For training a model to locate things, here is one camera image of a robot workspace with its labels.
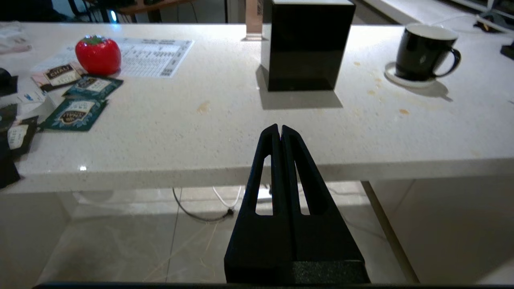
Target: cable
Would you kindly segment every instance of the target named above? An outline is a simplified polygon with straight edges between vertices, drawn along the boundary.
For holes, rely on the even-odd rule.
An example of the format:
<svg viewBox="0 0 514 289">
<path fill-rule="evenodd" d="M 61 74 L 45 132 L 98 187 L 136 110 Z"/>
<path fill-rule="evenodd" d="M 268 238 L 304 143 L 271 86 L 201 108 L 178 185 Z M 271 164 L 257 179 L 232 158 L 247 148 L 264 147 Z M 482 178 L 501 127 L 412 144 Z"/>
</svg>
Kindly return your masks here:
<svg viewBox="0 0 514 289">
<path fill-rule="evenodd" d="M 198 18 L 196 18 L 196 11 L 194 10 L 194 4 L 192 1 L 189 2 L 189 4 L 191 4 L 191 7 L 193 7 L 193 14 L 194 14 L 194 19 L 196 20 L 196 22 L 198 23 Z"/>
<path fill-rule="evenodd" d="M 216 188 L 212 187 L 212 190 L 214 191 L 214 193 L 216 194 L 216 196 L 218 197 L 219 201 L 227 208 L 229 209 L 234 209 L 234 207 L 237 205 L 237 202 L 239 201 L 239 195 L 241 195 L 241 190 L 242 190 L 243 186 L 239 186 L 239 192 L 237 192 L 237 197 L 235 197 L 235 201 L 232 205 L 229 205 L 227 204 L 225 201 L 223 201 L 222 199 L 222 196 L 220 196 L 218 194 L 218 191 L 216 191 Z"/>
<path fill-rule="evenodd" d="M 429 25 L 432 26 L 432 25 L 436 25 L 436 24 L 439 24 L 439 23 L 443 23 L 443 22 L 446 22 L 446 21 L 450 21 L 450 20 L 454 20 L 454 19 L 462 18 L 462 17 L 473 17 L 474 18 L 475 16 L 473 14 L 470 14 L 470 13 L 461 13 L 461 14 L 457 14 L 457 15 L 452 15 L 450 17 L 444 18 L 441 21 L 437 21 L 437 22 L 431 23 Z"/>
<path fill-rule="evenodd" d="M 182 209 L 182 211 L 184 211 L 184 213 L 186 213 L 186 215 L 188 215 L 194 219 L 197 219 L 197 220 L 200 220 L 203 222 L 207 222 L 207 223 L 212 223 L 212 222 L 222 221 L 222 220 L 226 219 L 227 217 L 234 215 L 234 211 L 232 209 L 228 209 L 224 215 L 219 216 L 217 218 L 212 218 L 212 219 L 202 218 L 200 216 L 194 215 L 194 214 L 186 211 L 186 209 L 184 209 L 184 207 L 178 200 L 177 195 L 175 194 L 175 188 L 171 188 L 171 190 L 173 191 L 173 196 L 175 197 L 175 200 L 177 201 L 178 206 Z"/>
</svg>

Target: wall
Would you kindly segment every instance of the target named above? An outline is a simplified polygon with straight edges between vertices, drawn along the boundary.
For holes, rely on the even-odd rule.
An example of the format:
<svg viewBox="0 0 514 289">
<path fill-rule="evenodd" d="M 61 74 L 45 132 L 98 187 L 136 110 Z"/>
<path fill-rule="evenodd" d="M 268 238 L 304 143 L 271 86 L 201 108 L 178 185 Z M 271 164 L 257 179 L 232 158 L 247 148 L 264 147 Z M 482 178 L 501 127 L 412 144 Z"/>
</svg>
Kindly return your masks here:
<svg viewBox="0 0 514 289">
<path fill-rule="evenodd" d="M 514 177 L 371 184 L 421 283 L 514 282 Z"/>
</svg>

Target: black mug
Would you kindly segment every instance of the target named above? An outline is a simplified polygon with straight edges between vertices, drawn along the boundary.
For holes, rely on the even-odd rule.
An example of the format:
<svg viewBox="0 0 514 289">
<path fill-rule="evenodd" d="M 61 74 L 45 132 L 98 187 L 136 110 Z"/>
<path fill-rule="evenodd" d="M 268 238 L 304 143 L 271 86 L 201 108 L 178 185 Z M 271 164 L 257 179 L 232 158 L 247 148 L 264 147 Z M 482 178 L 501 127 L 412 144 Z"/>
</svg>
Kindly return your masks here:
<svg viewBox="0 0 514 289">
<path fill-rule="evenodd" d="M 401 37 L 396 56 L 396 76 L 412 81 L 428 81 L 452 73 L 461 62 L 461 53 L 452 47 L 457 40 L 455 31 L 425 24 L 409 24 Z M 446 73 L 435 74 L 446 55 L 455 57 Z"/>
</svg>

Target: black cube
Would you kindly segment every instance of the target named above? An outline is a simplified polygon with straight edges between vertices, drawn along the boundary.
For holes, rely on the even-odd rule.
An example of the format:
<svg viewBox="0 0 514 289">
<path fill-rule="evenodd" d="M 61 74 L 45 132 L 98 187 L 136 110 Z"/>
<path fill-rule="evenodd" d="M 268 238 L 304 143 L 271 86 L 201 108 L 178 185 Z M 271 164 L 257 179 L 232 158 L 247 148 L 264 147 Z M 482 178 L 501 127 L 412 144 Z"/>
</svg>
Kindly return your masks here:
<svg viewBox="0 0 514 289">
<path fill-rule="evenodd" d="M 348 0 L 264 0 L 268 91 L 334 89 L 354 12 Z"/>
</svg>

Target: floor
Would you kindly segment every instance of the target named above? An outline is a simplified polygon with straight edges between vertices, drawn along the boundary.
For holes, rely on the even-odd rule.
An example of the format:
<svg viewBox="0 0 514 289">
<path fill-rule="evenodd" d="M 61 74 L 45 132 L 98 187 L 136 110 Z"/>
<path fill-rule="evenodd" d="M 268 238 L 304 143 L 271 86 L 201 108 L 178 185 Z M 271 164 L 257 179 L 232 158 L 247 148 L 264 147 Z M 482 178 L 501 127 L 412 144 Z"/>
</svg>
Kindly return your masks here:
<svg viewBox="0 0 514 289">
<path fill-rule="evenodd" d="M 371 281 L 405 283 L 361 184 L 327 186 L 364 256 Z M 227 202 L 235 199 L 238 189 L 217 188 Z M 176 193 L 191 213 L 212 218 L 226 212 L 212 188 Z M 235 218 L 212 224 L 197 221 L 178 208 L 171 189 L 75 193 L 75 197 L 80 204 L 38 283 L 226 282 L 223 257 Z M 257 212 L 270 214 L 271 203 L 258 204 Z"/>
</svg>

